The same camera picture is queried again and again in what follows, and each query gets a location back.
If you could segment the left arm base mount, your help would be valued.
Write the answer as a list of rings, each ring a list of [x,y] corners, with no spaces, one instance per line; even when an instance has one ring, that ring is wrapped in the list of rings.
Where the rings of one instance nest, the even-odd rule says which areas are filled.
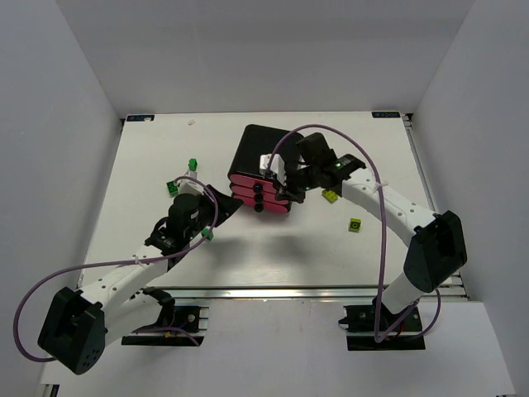
[[[145,347],[200,347],[209,319],[209,307],[178,303],[162,289],[150,287],[136,296],[150,296],[161,311],[152,324],[145,325],[121,339],[123,346]]]

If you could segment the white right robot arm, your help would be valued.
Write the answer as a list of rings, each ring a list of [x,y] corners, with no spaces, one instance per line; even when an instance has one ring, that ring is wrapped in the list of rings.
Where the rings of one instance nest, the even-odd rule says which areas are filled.
[[[396,316],[429,294],[468,260],[460,217],[436,213],[383,184],[366,154],[337,156],[320,132],[296,144],[303,161],[289,164],[274,149],[263,155],[260,171],[273,180],[279,199],[302,203],[307,191],[321,188],[361,206],[381,222],[381,248],[393,232],[407,248],[400,275],[379,285],[374,299],[378,316]]]

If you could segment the pink bottom drawer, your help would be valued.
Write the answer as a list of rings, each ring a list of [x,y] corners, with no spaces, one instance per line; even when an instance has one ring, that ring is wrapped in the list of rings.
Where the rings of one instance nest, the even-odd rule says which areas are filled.
[[[232,197],[235,199],[240,199],[244,205],[252,207],[257,213],[262,213],[263,211],[272,213],[288,213],[292,207],[291,203],[278,204],[267,201],[257,203],[253,198],[241,196],[239,194],[233,194]]]

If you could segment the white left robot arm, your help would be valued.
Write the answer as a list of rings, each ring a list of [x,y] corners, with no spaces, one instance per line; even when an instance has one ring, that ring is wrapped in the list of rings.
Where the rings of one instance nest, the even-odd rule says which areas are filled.
[[[64,287],[55,294],[38,346],[82,375],[116,340],[137,330],[173,326],[174,298],[149,283],[178,264],[195,237],[224,223],[242,204],[212,186],[203,193],[176,195],[131,265],[119,265],[89,285],[77,290]]]

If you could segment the pink top drawer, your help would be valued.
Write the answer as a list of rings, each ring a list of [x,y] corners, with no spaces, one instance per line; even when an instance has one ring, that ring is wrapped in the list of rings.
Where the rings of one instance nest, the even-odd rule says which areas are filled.
[[[273,183],[270,180],[265,180],[259,177],[254,177],[253,175],[241,175],[241,174],[231,174],[229,180],[238,186],[245,188],[254,188],[256,184],[259,184],[263,187],[263,190],[267,193],[276,194],[278,193],[277,189],[274,187]]]

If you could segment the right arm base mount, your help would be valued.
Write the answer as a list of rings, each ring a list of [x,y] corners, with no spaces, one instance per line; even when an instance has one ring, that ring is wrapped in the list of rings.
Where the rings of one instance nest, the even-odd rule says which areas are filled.
[[[411,352],[426,349],[418,302],[409,309],[392,314],[381,308],[375,324],[376,297],[370,288],[343,288],[344,315],[338,326],[346,333],[350,352]]]

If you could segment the lime square lego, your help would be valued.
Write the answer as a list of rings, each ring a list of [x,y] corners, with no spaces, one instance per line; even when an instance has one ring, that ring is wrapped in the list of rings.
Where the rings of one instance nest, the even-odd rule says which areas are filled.
[[[351,218],[348,225],[349,232],[360,232],[362,221],[358,218]]]

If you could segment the lime long lego brick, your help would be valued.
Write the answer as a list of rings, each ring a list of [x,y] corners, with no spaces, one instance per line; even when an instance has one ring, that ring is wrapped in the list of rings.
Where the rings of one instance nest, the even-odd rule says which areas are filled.
[[[322,197],[328,202],[328,203],[335,203],[339,196],[337,193],[335,193],[334,191],[332,190],[329,190],[329,189],[324,189],[322,191]]]

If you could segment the black drawer cabinet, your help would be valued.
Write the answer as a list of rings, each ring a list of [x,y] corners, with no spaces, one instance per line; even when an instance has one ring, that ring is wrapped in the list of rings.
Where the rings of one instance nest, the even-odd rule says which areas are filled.
[[[292,203],[276,199],[277,189],[265,178],[265,171],[275,177],[279,165],[296,170],[301,160],[296,144],[302,138],[298,132],[290,136],[283,129],[246,126],[227,173],[231,196],[257,213],[288,213]]]

